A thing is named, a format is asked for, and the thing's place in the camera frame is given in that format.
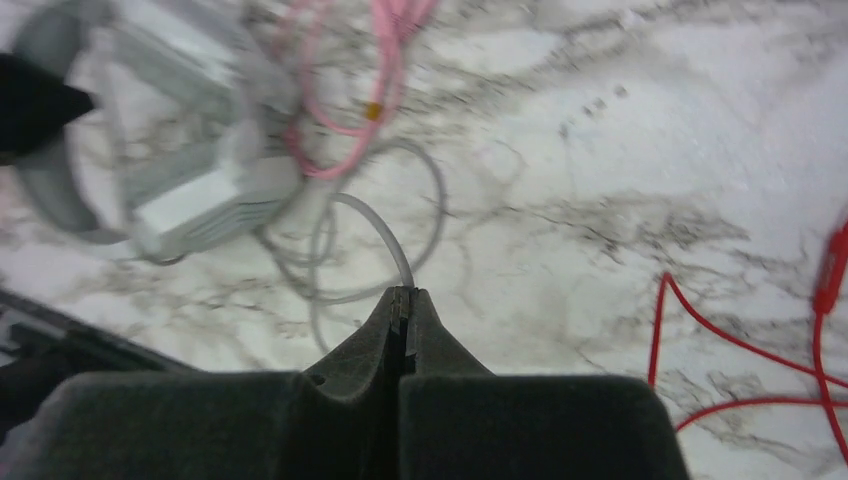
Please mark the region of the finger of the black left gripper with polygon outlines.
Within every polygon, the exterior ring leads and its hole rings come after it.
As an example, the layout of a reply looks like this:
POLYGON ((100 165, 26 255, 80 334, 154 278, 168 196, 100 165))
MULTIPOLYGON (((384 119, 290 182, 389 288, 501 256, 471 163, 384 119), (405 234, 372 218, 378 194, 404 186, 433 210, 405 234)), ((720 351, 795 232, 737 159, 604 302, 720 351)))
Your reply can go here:
POLYGON ((1 54, 1 164, 11 166, 45 146, 94 109, 91 96, 62 77, 10 53, 1 54))

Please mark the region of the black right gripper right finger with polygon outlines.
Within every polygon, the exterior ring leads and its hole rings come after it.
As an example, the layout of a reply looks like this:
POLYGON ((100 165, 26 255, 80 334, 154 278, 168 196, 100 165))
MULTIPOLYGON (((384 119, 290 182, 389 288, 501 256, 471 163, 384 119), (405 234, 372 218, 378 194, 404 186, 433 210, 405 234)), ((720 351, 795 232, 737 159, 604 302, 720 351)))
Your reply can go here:
POLYGON ((497 376, 398 291, 407 373, 398 383, 402 479, 685 479, 669 414, 621 375, 497 376))

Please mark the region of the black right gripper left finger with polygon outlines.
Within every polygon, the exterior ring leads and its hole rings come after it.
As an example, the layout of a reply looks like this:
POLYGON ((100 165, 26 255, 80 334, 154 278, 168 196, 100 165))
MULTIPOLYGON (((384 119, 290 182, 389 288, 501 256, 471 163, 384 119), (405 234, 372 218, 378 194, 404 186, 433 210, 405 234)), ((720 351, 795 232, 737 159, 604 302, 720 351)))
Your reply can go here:
POLYGON ((398 291, 303 372, 100 371, 9 432, 5 479, 378 479, 394 470, 398 291))

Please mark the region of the grey white headphones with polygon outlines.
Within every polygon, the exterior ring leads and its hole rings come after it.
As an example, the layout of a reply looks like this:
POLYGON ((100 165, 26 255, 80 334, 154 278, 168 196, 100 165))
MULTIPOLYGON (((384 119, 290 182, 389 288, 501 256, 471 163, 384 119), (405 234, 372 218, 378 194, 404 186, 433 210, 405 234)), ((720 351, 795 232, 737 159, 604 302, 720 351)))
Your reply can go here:
POLYGON ((31 208, 92 254, 172 264, 267 225, 302 189, 281 140, 300 91, 242 1, 52 1, 12 53, 60 80, 87 65, 121 226, 84 198, 82 142, 65 129, 14 173, 31 208))

